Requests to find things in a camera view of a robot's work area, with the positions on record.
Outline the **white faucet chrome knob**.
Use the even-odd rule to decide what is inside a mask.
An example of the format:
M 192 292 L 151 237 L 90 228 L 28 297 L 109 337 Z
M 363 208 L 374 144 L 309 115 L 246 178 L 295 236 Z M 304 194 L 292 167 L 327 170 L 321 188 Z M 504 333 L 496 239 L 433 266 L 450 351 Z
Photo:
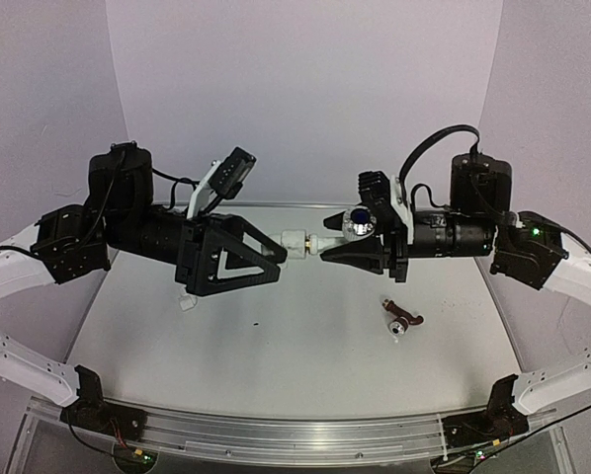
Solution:
M 375 234 L 378 220 L 375 214 L 364 205 L 355 205 L 357 210 L 353 214 L 354 228 L 351 231 L 335 231 L 339 236 L 323 237 L 317 234 L 307 234 L 307 250 L 309 255 L 320 255 L 323 251 L 338 247 L 352 241 L 359 241 Z

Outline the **white elbow fitting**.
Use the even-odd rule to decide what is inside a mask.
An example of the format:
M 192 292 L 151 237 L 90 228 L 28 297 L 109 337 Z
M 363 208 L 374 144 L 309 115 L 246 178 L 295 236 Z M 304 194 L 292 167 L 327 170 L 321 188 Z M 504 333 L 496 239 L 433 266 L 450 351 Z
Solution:
M 270 238 L 287 251 L 287 258 L 304 260 L 307 256 L 307 234 L 303 229 L 288 229 L 270 235 Z

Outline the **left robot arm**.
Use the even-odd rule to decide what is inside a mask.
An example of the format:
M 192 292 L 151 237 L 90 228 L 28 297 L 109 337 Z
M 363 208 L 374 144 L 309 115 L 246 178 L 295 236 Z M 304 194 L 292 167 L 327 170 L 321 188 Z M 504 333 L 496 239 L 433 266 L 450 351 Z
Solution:
M 0 300 L 64 284 L 111 266 L 119 250 L 172 265 L 195 296 L 276 282 L 286 250 L 245 218 L 218 206 L 240 192 L 255 158 L 235 148 L 191 182 L 185 211 L 154 202 L 157 176 L 148 150 L 114 144 L 89 163 L 89 195 L 42 216 L 0 243 Z

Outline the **white elbow fitting far left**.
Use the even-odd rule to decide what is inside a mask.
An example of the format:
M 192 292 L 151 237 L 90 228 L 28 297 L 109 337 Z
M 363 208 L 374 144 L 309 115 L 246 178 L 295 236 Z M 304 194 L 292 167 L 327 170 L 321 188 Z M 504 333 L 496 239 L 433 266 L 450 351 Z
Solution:
M 183 312 L 190 311 L 197 306 L 198 298 L 192 294 L 183 294 L 179 297 L 179 306 Z

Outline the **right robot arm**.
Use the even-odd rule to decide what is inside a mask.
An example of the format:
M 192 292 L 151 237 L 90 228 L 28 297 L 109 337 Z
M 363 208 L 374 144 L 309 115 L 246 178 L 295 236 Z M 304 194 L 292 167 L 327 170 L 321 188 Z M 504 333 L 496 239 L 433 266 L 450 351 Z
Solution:
M 535 212 L 511 211 L 511 187 L 510 164 L 478 152 L 453 158 L 450 202 L 434 209 L 417 208 L 401 178 L 364 172 L 359 204 L 324 221 L 344 243 L 320 258 L 404 282 L 415 259 L 490 256 L 494 275 L 591 306 L 591 247 Z

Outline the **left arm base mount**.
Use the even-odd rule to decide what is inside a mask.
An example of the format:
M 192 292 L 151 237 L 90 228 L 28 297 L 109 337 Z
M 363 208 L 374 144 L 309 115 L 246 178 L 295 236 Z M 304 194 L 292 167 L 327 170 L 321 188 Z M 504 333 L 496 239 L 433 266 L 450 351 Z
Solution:
M 75 366 L 79 388 L 76 400 L 61 410 L 60 419 L 72 427 L 122 441 L 140 440 L 147 420 L 144 410 L 107 401 L 99 375 L 82 365 Z

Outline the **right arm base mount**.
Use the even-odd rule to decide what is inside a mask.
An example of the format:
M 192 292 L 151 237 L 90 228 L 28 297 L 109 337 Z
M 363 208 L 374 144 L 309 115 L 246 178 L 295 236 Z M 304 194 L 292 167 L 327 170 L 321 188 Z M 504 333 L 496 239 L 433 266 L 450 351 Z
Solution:
M 504 441 L 513 435 L 523 435 L 529 430 L 526 415 L 514 407 L 513 388 L 515 374 L 497 380 L 485 408 L 443 419 L 443 431 L 447 448 L 460 448 Z

